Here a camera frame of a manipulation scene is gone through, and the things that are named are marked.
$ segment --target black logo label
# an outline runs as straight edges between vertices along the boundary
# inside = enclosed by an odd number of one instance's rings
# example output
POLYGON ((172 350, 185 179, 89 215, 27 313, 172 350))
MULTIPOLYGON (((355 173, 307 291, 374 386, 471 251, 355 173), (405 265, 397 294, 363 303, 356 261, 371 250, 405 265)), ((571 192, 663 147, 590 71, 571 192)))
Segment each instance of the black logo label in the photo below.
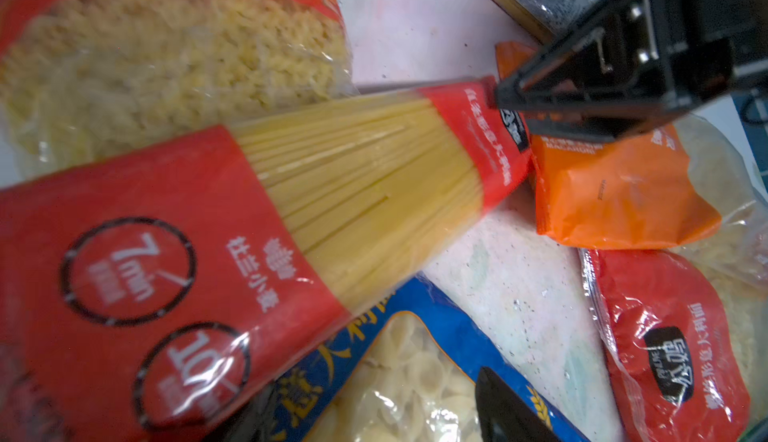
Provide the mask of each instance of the black logo label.
POLYGON ((518 150, 523 152, 528 149, 531 144, 528 143, 528 136, 525 134, 525 124, 520 114, 515 111, 507 111, 506 109, 502 109, 500 112, 502 113, 504 127, 507 128, 514 143, 518 145, 518 150))
POLYGON ((694 395, 694 368, 683 332, 677 327, 651 329, 643 340, 661 394, 672 404, 682 405, 694 395))

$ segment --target circular label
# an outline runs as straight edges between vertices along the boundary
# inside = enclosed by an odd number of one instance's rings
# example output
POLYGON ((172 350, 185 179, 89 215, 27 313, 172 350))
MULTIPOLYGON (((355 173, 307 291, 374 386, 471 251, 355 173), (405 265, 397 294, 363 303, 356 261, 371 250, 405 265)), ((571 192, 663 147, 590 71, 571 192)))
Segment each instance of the circular label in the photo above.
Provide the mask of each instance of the circular label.
POLYGON ((196 272, 192 243, 176 227, 125 217, 89 230, 72 244, 62 263, 62 295, 92 322, 137 325, 180 303, 196 272))
POLYGON ((168 335, 141 363, 134 408, 147 430, 205 424, 230 405, 250 374, 249 336, 218 322, 168 335))

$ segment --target pasta package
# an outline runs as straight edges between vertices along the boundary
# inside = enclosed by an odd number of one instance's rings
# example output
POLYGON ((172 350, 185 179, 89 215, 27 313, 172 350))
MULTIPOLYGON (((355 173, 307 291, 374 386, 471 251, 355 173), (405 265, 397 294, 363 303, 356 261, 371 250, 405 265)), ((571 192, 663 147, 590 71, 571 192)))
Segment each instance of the pasta package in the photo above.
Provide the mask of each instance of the pasta package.
POLYGON ((523 181, 491 83, 325 102, 0 192, 0 434, 198 440, 523 181))
POLYGON ((558 440, 587 441, 423 276, 373 305, 277 381, 271 439, 480 442, 475 380, 483 367, 558 440))
POLYGON ((25 177, 353 92, 336 0, 0 0, 25 177))
POLYGON ((633 442, 735 441, 766 416, 765 295, 664 251, 581 260, 633 442))
MULTIPOLYGON (((532 51, 496 49, 503 77, 532 51)), ((525 113, 523 119, 550 117, 525 113)), ((738 151, 693 115, 603 145, 532 136, 538 233, 586 249, 668 249, 768 289, 768 207, 738 151)))

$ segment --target shell pasta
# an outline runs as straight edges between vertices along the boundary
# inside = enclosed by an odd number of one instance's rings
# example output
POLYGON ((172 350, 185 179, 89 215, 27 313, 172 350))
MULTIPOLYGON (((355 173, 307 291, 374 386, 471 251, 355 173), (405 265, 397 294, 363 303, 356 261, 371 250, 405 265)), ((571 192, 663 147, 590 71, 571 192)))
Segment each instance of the shell pasta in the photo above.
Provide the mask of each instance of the shell pasta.
POLYGON ((416 316, 398 313, 304 440, 480 439, 472 380, 442 353, 416 316), (389 351, 386 358, 384 351, 389 351))

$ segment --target blue pasta bag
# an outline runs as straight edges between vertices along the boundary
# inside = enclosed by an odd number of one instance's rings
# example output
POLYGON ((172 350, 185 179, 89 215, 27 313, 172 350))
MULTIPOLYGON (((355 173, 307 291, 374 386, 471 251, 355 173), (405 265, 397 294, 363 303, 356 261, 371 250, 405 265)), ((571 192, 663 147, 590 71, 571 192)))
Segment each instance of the blue pasta bag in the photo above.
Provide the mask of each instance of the blue pasta bag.
POLYGON ((494 370, 560 440, 588 440, 423 276, 278 379, 270 439, 481 442, 474 380, 482 367, 494 370))

